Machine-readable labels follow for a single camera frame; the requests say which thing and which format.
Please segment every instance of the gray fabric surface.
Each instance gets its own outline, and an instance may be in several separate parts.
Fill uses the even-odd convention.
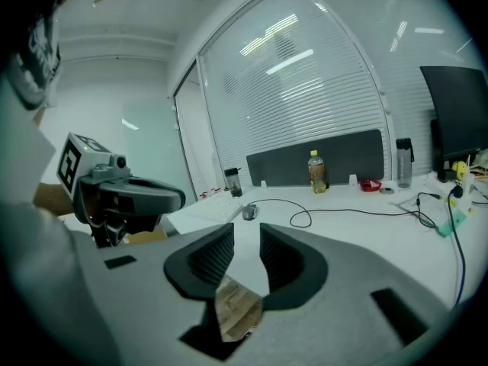
[[[370,296],[388,287],[429,326],[447,315],[433,294],[373,252],[274,227],[320,251],[328,262],[329,277],[303,307],[266,312],[227,364],[362,366],[379,361],[403,347]],[[204,304],[182,298],[162,270],[169,255],[212,229],[102,250],[89,239],[76,238],[88,286],[125,364],[221,364],[179,341],[201,321]],[[107,270],[104,260],[123,255],[132,255],[137,262]]]
[[[117,346],[87,288],[74,239],[50,213],[0,205],[0,250],[20,298],[41,328],[86,364],[120,364]]]

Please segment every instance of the plastic bottle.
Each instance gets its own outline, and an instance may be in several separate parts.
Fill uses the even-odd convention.
[[[412,140],[402,138],[396,140],[396,153],[398,157],[398,187],[410,188],[412,185],[412,163],[415,161],[413,156]]]
[[[239,169],[226,169],[223,173],[226,176],[227,187],[230,189],[230,194],[233,197],[242,197],[241,182],[239,180]]]
[[[315,194],[322,194],[327,189],[326,167],[323,164],[323,160],[318,157],[316,150],[310,152],[310,155],[312,157],[308,161],[308,173],[310,175],[312,191]]]

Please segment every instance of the person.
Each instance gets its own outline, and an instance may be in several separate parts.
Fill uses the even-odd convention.
[[[56,83],[61,73],[57,16],[68,0],[25,1],[27,7],[11,23],[11,53],[2,65],[16,95],[39,127],[46,107],[56,105]],[[96,210],[95,202],[96,198],[89,199],[88,212]],[[61,185],[40,183],[34,205],[57,216],[73,212]]]

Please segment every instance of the person's arm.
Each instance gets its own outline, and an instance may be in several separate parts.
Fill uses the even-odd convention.
[[[62,185],[40,183],[34,197],[34,205],[50,211],[55,216],[73,212],[73,206]]]

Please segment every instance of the black cable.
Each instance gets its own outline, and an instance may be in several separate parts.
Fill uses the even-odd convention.
[[[303,209],[303,211],[301,211],[300,213],[307,213],[307,214],[308,214],[308,218],[310,219],[309,224],[308,224],[308,225],[306,225],[306,226],[298,226],[298,225],[293,225],[293,224],[291,223],[291,221],[292,221],[292,219],[293,219],[293,218],[294,218],[294,217],[295,217],[295,216],[298,214],[298,213],[297,213],[297,214],[293,215],[293,216],[292,216],[292,218],[290,218],[290,225],[291,225],[291,226],[293,226],[293,227],[295,227],[295,228],[308,228],[308,227],[312,226],[312,216],[310,216],[309,211],[308,211],[308,210],[307,210],[305,207],[303,207],[301,204],[298,204],[298,203],[296,203],[296,202],[287,201],[286,199],[273,199],[273,198],[270,198],[270,199],[260,199],[259,201],[254,201],[254,202],[251,202],[251,203],[249,203],[248,205],[250,205],[250,204],[257,204],[258,202],[264,202],[264,201],[281,201],[281,202],[288,202],[289,204],[294,204],[294,205],[296,205],[296,206],[298,206],[298,207],[301,207],[301,208]]]
[[[386,217],[399,217],[399,216],[414,215],[414,216],[418,216],[419,219],[421,218],[421,216],[424,216],[427,220],[429,220],[432,223],[432,226],[427,226],[425,224],[422,224],[422,225],[427,226],[428,228],[431,228],[431,229],[437,228],[437,225],[435,225],[435,222],[433,220],[431,220],[431,218],[429,216],[427,216],[426,214],[422,213],[419,210],[418,211],[406,211],[405,213],[392,213],[392,214],[391,213],[373,213],[373,212],[370,212],[370,211],[357,210],[357,209],[314,209],[314,210],[307,210],[301,204],[298,204],[296,202],[287,201],[286,199],[274,199],[274,198],[261,199],[259,201],[253,201],[253,202],[250,202],[248,204],[256,204],[258,202],[264,202],[264,201],[282,201],[282,202],[288,202],[289,204],[294,204],[294,205],[296,205],[298,207],[301,207],[303,210],[302,211],[299,211],[298,213],[295,213],[290,218],[290,225],[292,227],[294,227],[294,228],[302,228],[303,229],[303,228],[309,228],[310,226],[312,226],[313,221],[312,221],[312,216],[310,215],[310,213],[315,212],[315,211],[324,211],[324,212],[352,211],[352,212],[356,212],[356,213],[370,214],[372,216],[386,216]],[[305,226],[294,225],[293,224],[293,219],[297,215],[302,214],[302,213],[307,213],[310,222],[308,223],[308,225],[305,225]]]
[[[454,238],[456,240],[457,249],[459,250],[459,256],[461,257],[461,284],[459,285],[459,293],[457,293],[455,306],[459,304],[459,300],[461,299],[461,295],[463,294],[464,288],[464,277],[466,276],[466,260],[464,259],[463,249],[461,248],[461,243],[459,242],[458,232],[456,232],[456,225],[454,224],[454,216],[452,215],[451,209],[451,195],[453,191],[451,191],[448,195],[448,208],[449,208],[449,217],[451,218],[451,225],[452,231],[454,232]]]
[[[478,192],[479,192],[481,195],[483,195],[483,196],[486,198],[486,200],[488,201],[488,196],[486,196],[485,194],[483,194],[483,193],[482,193],[482,192],[481,192],[481,191],[478,189],[478,187],[473,186],[473,188],[474,188],[476,191],[478,191]],[[474,204],[488,204],[488,202],[473,202],[473,203],[474,203]]]
[[[419,215],[419,222],[425,226],[426,228],[429,228],[429,229],[437,229],[437,225],[435,225],[435,222],[432,221],[429,217],[427,217],[427,215],[425,215],[424,213],[422,213],[422,211],[420,210],[420,195],[428,195],[429,197],[434,197],[435,199],[441,199],[441,196],[439,194],[431,194],[431,193],[428,193],[428,192],[419,192],[417,194],[417,208],[418,208],[418,212],[419,214],[423,215],[424,217],[427,218],[427,220],[429,220],[431,223],[430,224],[427,224],[427,223],[424,223],[424,221],[422,220],[422,218],[420,217]]]

